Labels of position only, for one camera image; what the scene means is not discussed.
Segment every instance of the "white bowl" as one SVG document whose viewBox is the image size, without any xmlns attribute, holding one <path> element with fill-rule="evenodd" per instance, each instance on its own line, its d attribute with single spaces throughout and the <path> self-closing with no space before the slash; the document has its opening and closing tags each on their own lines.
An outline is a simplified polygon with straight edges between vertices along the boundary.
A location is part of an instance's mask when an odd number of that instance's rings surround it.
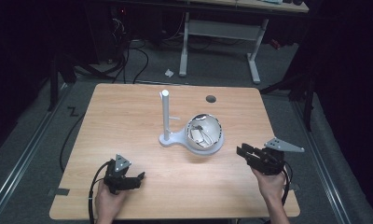
<svg viewBox="0 0 373 224">
<path fill-rule="evenodd" d="M 197 150 L 210 150 L 221 135 L 221 124 L 213 115 L 199 114 L 186 124 L 186 141 Z"/>
</svg>

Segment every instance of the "black round hole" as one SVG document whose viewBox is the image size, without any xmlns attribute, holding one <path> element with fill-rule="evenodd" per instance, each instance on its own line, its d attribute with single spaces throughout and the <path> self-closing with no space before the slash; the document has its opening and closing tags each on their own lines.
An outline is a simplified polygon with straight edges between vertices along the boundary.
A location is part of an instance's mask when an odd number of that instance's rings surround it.
<svg viewBox="0 0 373 224">
<path fill-rule="evenodd" d="M 215 96 L 213 96 L 213 95 L 208 95 L 208 96 L 206 96 L 206 101 L 207 101 L 208 103 L 215 103 L 216 98 L 215 98 Z"/>
</svg>

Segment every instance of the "table top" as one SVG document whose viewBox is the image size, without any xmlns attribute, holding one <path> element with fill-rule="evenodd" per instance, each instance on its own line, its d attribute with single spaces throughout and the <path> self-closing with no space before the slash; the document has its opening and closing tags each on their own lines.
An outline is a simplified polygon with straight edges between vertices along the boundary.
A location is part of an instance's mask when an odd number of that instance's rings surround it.
<svg viewBox="0 0 373 224">
<path fill-rule="evenodd" d="M 170 93 L 170 116 L 179 118 L 170 120 L 171 131 L 180 131 L 195 115 L 212 114 L 225 136 L 219 151 L 201 156 L 182 146 L 160 144 L 162 90 Z M 208 95 L 215 103 L 206 101 Z M 145 172 L 118 219 L 268 217 L 256 178 L 236 147 L 263 147 L 273 136 L 254 88 L 99 84 L 59 185 L 70 191 L 55 196 L 49 214 L 53 219 L 89 219 L 91 181 L 118 153 L 131 162 L 126 176 Z M 292 190 L 285 211 L 290 217 L 300 212 Z"/>
<path fill-rule="evenodd" d="M 215 5 L 224 5 L 224 6 L 234 6 L 234 7 L 253 7 L 260 9 L 268 10 L 278 10 L 278 11 L 287 11 L 287 12 L 309 12 L 309 8 L 303 2 L 300 6 L 297 6 L 293 3 L 282 3 L 282 4 L 273 4 L 258 0 L 187 0 L 190 2 L 199 2 L 206 4 L 215 4 Z"/>
</svg>

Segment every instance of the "person's left hand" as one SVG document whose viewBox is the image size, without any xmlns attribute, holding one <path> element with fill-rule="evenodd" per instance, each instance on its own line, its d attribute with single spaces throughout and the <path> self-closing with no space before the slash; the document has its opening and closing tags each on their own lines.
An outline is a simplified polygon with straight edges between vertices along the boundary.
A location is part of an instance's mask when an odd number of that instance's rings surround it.
<svg viewBox="0 0 373 224">
<path fill-rule="evenodd" d="M 99 181 L 99 189 L 95 200 L 98 215 L 97 224 L 112 223 L 127 194 L 127 190 L 122 190 L 119 194 L 113 194 L 102 180 Z"/>
</svg>

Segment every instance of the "human hand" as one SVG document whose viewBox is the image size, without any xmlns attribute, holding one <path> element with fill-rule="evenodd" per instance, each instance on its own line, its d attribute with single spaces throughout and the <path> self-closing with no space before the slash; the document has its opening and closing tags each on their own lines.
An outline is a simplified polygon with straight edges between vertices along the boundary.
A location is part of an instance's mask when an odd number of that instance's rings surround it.
<svg viewBox="0 0 373 224">
<path fill-rule="evenodd" d="M 119 194 L 113 194 L 102 180 L 99 181 L 99 188 L 95 200 L 98 215 L 96 224 L 112 223 L 122 207 L 127 194 L 127 190 L 122 190 Z"/>
<path fill-rule="evenodd" d="M 251 170 L 258 180 L 259 191 L 265 201 L 281 201 L 285 175 L 283 173 L 279 173 L 278 175 L 264 175 L 254 168 L 251 168 Z"/>
</svg>

